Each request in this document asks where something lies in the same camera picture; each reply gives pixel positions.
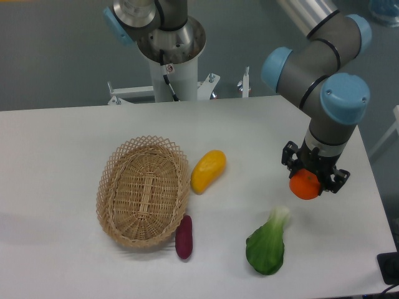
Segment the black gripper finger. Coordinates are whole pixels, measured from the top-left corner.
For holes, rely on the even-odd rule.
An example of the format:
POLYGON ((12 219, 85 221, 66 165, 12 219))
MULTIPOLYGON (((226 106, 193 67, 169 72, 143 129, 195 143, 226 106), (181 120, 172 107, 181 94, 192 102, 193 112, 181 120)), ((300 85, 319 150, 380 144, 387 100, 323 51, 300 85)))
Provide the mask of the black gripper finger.
POLYGON ((281 163, 289 170, 289 179, 301 169, 300 148, 293 141, 288 141, 283 148, 281 163))
POLYGON ((319 195, 323 192, 331 192, 336 194, 345 185, 350 172, 344 169, 331 168, 318 174, 320 183, 319 195))

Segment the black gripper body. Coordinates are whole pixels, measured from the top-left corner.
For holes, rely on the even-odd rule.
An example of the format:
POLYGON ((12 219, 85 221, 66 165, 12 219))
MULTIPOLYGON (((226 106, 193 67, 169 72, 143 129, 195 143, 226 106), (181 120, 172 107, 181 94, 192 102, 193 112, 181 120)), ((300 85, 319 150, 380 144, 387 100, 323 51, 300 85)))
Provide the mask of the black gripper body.
POLYGON ((306 169, 317 176, 320 183, 330 182, 335 165, 340 155, 325 157, 319 154, 319 149, 310 150, 307 145, 302 145, 297 152, 295 169, 306 169))

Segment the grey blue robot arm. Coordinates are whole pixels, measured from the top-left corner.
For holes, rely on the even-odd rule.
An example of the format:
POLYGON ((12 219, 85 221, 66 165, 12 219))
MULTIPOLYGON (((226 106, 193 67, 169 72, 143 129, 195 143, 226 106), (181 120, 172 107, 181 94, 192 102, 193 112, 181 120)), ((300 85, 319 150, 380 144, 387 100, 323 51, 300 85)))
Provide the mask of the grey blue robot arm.
MULTIPOLYGON (((299 53, 272 51, 261 69, 268 87, 310 117, 301 146, 288 142, 282 164, 290 189, 299 198, 336 193, 350 174, 340 158, 370 99, 367 84, 341 68, 370 44, 368 22, 343 15, 331 1, 281 1, 281 7, 309 40, 299 53)), ((186 1, 114 1, 103 10, 114 36, 136 44, 150 66, 157 102, 208 99, 198 83, 198 57, 205 44, 203 26, 188 15, 186 1)))

